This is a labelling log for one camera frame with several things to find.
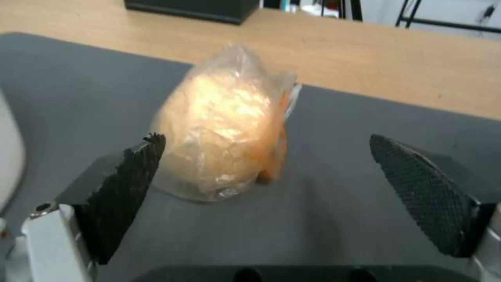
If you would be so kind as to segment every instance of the gray mat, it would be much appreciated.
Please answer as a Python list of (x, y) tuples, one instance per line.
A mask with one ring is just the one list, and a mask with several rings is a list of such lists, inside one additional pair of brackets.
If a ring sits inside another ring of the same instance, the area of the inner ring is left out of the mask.
[[(94, 159), (141, 139), (188, 68), (41, 37), (1, 36), (0, 85), (28, 154), (4, 215), (12, 230)], [(166, 264), (462, 269), (464, 261), (438, 253), (407, 214), (372, 160), (369, 136), (450, 154), (496, 185), (500, 122), (305, 86), (287, 130), (287, 163), (271, 186), (211, 205), (150, 191), (98, 281), (131, 280)]]

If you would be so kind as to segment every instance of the plastic bag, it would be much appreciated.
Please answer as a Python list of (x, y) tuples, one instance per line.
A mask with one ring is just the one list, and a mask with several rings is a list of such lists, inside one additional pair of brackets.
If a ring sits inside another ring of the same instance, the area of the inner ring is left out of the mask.
[(152, 132), (167, 139), (153, 185), (181, 198), (217, 201), (245, 191), (258, 176), (278, 177), (295, 81), (290, 73), (268, 75), (238, 45), (192, 68), (153, 121)]

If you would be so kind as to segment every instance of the black gripper pad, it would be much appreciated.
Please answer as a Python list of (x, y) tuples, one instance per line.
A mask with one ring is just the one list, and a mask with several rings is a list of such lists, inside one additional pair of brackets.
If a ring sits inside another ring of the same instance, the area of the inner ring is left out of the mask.
[(63, 193), (73, 206), (90, 255), (107, 264), (141, 207), (165, 148), (163, 135), (94, 161)]
[(499, 190), (448, 156), (372, 135), (374, 160), (421, 230), (443, 254), (469, 257), (489, 222)]

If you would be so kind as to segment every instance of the screw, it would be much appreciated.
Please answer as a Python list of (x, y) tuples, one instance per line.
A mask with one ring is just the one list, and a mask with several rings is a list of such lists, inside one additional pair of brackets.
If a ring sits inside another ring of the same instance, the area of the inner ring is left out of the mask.
[(44, 215), (49, 214), (49, 213), (56, 211), (58, 209), (59, 209), (59, 205), (56, 204), (55, 202), (47, 202), (47, 203), (40, 204), (35, 208), (35, 211), (33, 213), (31, 213), (30, 219), (35, 219), (35, 218), (44, 216)]

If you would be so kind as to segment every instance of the bread in plastic bag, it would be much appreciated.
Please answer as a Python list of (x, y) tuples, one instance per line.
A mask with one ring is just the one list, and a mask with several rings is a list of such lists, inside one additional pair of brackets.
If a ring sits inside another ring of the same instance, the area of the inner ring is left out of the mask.
[(239, 45), (193, 67), (152, 123), (167, 139), (153, 185), (181, 198), (217, 201), (245, 191), (258, 175), (275, 179), (295, 81), (290, 73), (270, 76)]

